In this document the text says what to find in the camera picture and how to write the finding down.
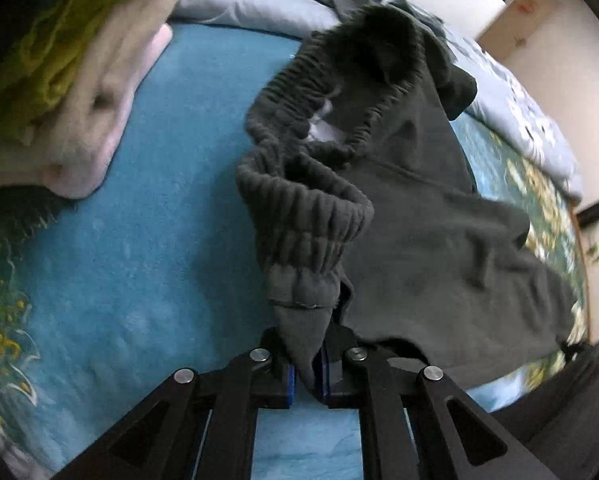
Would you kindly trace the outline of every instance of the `bed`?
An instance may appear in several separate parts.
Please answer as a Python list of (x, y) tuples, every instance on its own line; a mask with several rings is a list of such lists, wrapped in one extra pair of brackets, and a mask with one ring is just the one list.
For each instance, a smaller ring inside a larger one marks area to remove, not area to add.
[[(73, 202), (0, 189), (0, 430), (40, 475), (172, 371), (223, 367), (275, 325), (234, 167), (250, 147), (247, 107), (299, 45), (175, 23), (95, 195)], [(529, 214), (527, 244), (570, 282), (573, 340), (585, 340), (585, 266), (569, 199), (473, 116), (452, 125), (480, 193)], [(495, 410), (563, 365), (556, 352), (470, 394)], [(360, 445), (355, 412), (329, 412), (300, 388), (290, 412), (260, 415), (252, 477), (358, 479)]]

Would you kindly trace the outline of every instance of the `light gray quilt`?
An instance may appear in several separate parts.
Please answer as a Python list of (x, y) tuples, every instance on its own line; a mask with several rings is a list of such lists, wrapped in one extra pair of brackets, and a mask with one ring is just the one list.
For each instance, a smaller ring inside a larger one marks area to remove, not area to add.
[[(336, 12), (316, 0), (180, 0), (173, 15), (196, 23), (252, 28), (296, 38), (339, 23)], [(457, 57), (455, 63), (477, 81), (477, 97), (467, 113), (506, 139), (579, 203), (582, 178), (557, 123), (542, 113), (508, 69), (482, 52), (474, 41), (447, 25), (445, 31)]]

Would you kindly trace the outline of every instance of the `silver screw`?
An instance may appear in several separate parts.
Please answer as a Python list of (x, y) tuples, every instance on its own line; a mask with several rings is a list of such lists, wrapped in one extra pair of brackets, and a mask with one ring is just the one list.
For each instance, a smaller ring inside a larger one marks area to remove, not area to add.
[(174, 375), (175, 381), (180, 384), (190, 383), (193, 377), (195, 377), (195, 372), (190, 368), (181, 368), (180, 370), (177, 370)]
[(348, 357), (350, 361), (364, 361), (368, 356), (369, 353), (361, 346), (354, 346), (353, 348), (348, 348), (348, 350), (346, 350), (346, 357)]
[(439, 381), (442, 377), (444, 377), (444, 372), (441, 371), (441, 368), (436, 366), (426, 366), (423, 369), (423, 376), (429, 381)]
[(256, 348), (250, 352), (250, 358), (257, 363), (263, 363), (268, 360), (269, 357), (270, 352), (265, 348)]

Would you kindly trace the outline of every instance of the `blue bedsheet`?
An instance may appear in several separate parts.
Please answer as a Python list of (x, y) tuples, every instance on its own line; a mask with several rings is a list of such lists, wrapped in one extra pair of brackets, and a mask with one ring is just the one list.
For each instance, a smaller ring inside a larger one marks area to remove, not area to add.
[[(222, 367), (274, 324), (234, 167), (251, 146), (247, 107), (298, 45), (176, 25), (103, 187), (0, 250), (0, 269), (14, 270), (0, 283), (26, 307), (0, 328), (21, 348), (6, 354), (21, 376), (0, 379), (0, 414), (49, 469), (172, 371)], [(492, 408), (519, 391), (506, 378), (473, 394)], [(260, 415), (253, 478), (361, 479), (359, 448), (356, 413), (329, 412), (300, 387), (290, 412)]]

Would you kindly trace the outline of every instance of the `yellow garment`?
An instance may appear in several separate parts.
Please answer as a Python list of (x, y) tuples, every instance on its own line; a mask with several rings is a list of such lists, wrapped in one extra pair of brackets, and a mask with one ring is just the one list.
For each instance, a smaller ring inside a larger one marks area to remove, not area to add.
[(23, 140), (26, 126), (59, 104), (117, 1), (63, 0), (13, 44), (0, 62), (0, 139)]

